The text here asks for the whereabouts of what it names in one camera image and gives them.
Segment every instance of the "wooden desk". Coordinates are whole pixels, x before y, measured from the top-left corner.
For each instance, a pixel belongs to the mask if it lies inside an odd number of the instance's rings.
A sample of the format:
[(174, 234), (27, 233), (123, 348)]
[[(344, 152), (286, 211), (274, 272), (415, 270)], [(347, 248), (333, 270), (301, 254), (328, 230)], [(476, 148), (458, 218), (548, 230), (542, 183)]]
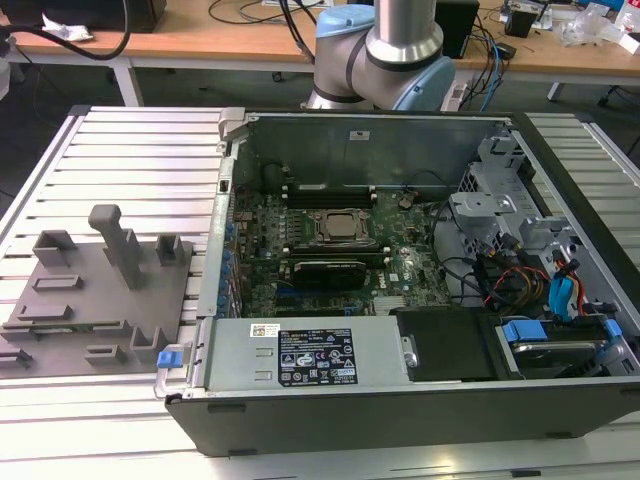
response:
[[(236, 9), (247, 0), (225, 0), (215, 9), (217, 16), (239, 20)], [(500, 0), (481, 0), (484, 18)], [(116, 73), (127, 106), (138, 106), (142, 99), (133, 67), (203, 68), (232, 70), (312, 72), (313, 67), (297, 49), (289, 31), (279, 25), (227, 25), (212, 20), (207, 9), (210, 0), (168, 0), (167, 11), (153, 34), (134, 34), (124, 54), (107, 62)], [(251, 7), (255, 16), (273, 15), (273, 7)], [(314, 26), (303, 13), (296, 21), (313, 49)], [(532, 31), (526, 39), (505, 37), (504, 26), (486, 18), (483, 23), (499, 41), (518, 49), (507, 78), (563, 83), (640, 85), (640, 57), (629, 55), (618, 45), (563, 47), (553, 32)], [(96, 39), (83, 46), (105, 53), (121, 38), (117, 32), (95, 32)], [(17, 35), (18, 44), (39, 63), (96, 64), (33, 35)], [(11, 54), (12, 61), (24, 61)], [(476, 40), (465, 58), (456, 60), (458, 81), (466, 81), (484, 68), (486, 53)]]

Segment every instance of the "motherboard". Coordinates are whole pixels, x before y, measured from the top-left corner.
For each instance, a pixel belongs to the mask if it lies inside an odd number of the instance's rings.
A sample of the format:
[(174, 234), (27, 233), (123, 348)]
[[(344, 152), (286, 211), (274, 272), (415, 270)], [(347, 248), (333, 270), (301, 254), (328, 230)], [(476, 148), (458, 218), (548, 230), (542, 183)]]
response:
[(363, 197), (327, 202), (239, 189), (241, 316), (388, 315), (450, 304), (428, 242), (430, 205), (407, 203), (403, 191)]

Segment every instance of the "blue connector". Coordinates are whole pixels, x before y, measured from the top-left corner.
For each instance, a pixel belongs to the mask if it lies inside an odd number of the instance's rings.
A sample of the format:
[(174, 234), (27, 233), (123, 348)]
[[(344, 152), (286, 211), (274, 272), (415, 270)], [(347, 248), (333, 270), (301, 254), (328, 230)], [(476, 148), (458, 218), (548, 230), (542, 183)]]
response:
[(549, 308), (562, 318), (563, 322), (570, 322), (569, 303), (573, 295), (573, 282), (568, 277), (555, 276), (549, 287)]
[(502, 326), (507, 342), (531, 342), (547, 340), (547, 333), (540, 320), (511, 320)]
[(611, 340), (616, 337), (622, 336), (622, 329), (620, 328), (620, 325), (618, 325), (618, 322), (616, 322), (612, 318), (608, 318), (604, 321), (604, 328), (607, 330), (607, 333), (609, 334), (609, 337), (611, 337)]
[(182, 352), (164, 351), (158, 354), (158, 368), (180, 368), (182, 366)]

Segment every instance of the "power supply label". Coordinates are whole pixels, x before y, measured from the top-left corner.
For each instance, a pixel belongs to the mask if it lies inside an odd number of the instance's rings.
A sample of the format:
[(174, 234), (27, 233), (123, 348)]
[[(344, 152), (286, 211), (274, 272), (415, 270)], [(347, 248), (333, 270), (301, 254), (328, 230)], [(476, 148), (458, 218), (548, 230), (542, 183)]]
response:
[(283, 387), (358, 383), (351, 329), (280, 330), (278, 381)]

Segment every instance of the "aluminum profile table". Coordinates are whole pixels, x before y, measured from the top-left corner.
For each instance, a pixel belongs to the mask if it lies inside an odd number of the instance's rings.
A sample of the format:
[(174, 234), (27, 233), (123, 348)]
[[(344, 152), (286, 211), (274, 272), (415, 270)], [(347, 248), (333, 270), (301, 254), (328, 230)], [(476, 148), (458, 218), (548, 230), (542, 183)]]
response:
[[(218, 112), (93, 108), (69, 116), (0, 222), (0, 321), (33, 269), (31, 247), (39, 231), (66, 228), (76, 241), (92, 241), (97, 235), (86, 222), (91, 206), (115, 202), (123, 225), (139, 238), (175, 231), (195, 243), (179, 334), (190, 340), (216, 194)], [(555, 126), (543, 125), (554, 118)], [(568, 117), (534, 121), (549, 139), (559, 138), (569, 121), (569, 128), (598, 133)], [(183, 374), (176, 372), (177, 380)], [(575, 440), (211, 459), (195, 450), (155, 399), (153, 382), (153, 375), (0, 381), (0, 477), (512, 478), (526, 469), (547, 479), (592, 480), (636, 479), (640, 473), (638, 414)], [(550, 408), (569, 412), (571, 406)]]
[[(640, 267), (640, 172), (595, 123), (572, 114), (529, 114), (593, 209), (631, 261)], [(554, 214), (562, 209), (542, 179), (534, 178)]]

